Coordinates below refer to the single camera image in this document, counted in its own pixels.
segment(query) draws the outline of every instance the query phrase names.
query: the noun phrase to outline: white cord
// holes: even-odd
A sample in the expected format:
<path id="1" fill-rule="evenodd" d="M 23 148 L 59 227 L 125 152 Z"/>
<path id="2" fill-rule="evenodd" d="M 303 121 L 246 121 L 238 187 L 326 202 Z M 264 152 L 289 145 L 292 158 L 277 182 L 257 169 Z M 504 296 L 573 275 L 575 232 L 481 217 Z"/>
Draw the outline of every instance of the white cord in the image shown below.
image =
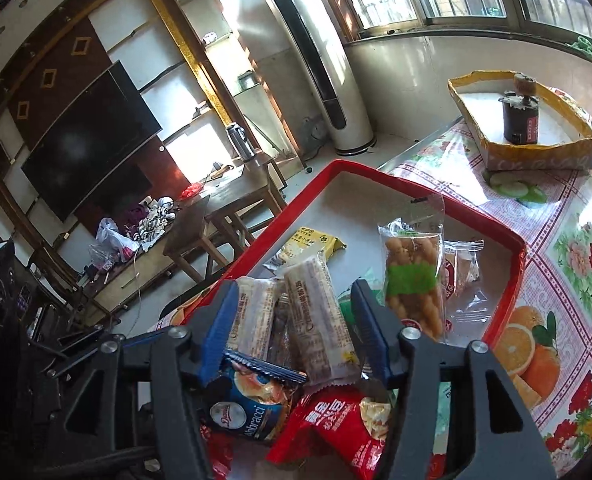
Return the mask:
<path id="1" fill-rule="evenodd" d="M 138 283 L 138 272 L 136 271 L 136 256 L 138 256 L 138 250 L 140 250 L 140 246 L 136 249 L 134 253 L 134 280 L 136 280 L 136 287 L 138 288 L 138 314 L 136 314 L 136 319 L 134 320 L 134 324 L 130 328 L 130 331 L 125 334 L 125 337 L 129 338 L 132 335 L 132 331 L 140 319 L 140 312 L 142 311 L 142 298 L 140 297 L 140 283 Z"/>

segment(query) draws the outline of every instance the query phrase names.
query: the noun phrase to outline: white tower air conditioner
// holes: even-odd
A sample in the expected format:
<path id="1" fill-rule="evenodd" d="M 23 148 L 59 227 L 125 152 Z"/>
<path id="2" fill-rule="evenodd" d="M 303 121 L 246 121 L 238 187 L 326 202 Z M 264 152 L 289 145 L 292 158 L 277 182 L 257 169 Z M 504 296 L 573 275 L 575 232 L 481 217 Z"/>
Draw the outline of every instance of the white tower air conditioner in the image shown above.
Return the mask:
<path id="1" fill-rule="evenodd" d="M 343 44 L 322 0 L 266 0 L 298 54 L 339 155 L 376 143 Z"/>

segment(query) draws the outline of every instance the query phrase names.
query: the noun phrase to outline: yellow snack package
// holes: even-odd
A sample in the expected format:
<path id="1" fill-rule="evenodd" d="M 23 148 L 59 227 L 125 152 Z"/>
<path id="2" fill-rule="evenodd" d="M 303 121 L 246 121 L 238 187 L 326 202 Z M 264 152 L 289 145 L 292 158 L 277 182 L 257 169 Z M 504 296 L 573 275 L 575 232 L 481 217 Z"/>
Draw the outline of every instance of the yellow snack package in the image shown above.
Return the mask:
<path id="1" fill-rule="evenodd" d="M 310 229 L 309 227 L 301 227 L 291 235 L 291 238 L 281 247 L 281 250 L 272 256 L 268 262 L 264 263 L 263 266 L 271 270 L 271 272 L 275 272 L 280 266 L 314 244 L 320 246 L 320 250 L 325 254 L 326 262 L 329 261 L 329 258 L 335 251 L 344 249 L 347 246 L 347 244 L 335 236 Z"/>

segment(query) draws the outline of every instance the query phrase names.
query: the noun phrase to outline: black can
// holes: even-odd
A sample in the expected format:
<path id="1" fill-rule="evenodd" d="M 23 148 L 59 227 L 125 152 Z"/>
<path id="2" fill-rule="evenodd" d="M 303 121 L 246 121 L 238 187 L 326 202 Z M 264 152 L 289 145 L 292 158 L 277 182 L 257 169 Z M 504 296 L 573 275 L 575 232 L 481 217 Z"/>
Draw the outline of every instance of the black can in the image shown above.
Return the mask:
<path id="1" fill-rule="evenodd" d="M 500 101 L 504 111 L 504 138 L 512 144 L 537 144 L 540 127 L 538 99 L 507 92 Z"/>

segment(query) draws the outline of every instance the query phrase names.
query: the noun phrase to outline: table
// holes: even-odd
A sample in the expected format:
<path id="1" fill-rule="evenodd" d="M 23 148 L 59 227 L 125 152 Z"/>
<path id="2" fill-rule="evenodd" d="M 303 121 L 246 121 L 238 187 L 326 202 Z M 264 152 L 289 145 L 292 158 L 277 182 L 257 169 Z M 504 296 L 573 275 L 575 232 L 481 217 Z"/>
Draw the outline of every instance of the table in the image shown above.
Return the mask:
<path id="1" fill-rule="evenodd" d="M 592 128 L 592 117 L 575 106 Z M 461 118 L 381 170 L 448 194 L 525 240 L 524 281 L 499 345 L 520 327 L 534 337 L 533 357 L 514 384 L 558 475 L 569 471 L 592 444 L 592 170 L 511 172 L 507 178 L 538 189 L 540 203 L 503 195 Z"/>
<path id="2" fill-rule="evenodd" d="M 185 258 L 194 249 L 202 248 L 208 254 L 205 278 L 211 275 L 213 261 L 221 267 L 228 264 L 227 259 L 209 240 L 209 224 L 232 246 L 236 259 L 245 251 L 245 242 L 251 244 L 255 239 L 253 232 L 271 221 L 269 219 L 247 228 L 238 212 L 261 202 L 276 216 L 286 206 L 278 187 L 269 176 L 269 165 L 274 166 L 281 182 L 286 185 L 273 159 L 259 152 L 250 162 L 207 183 L 201 192 L 201 199 L 184 206 L 177 213 L 163 253 L 172 258 L 196 283 L 202 282 L 203 278 Z"/>

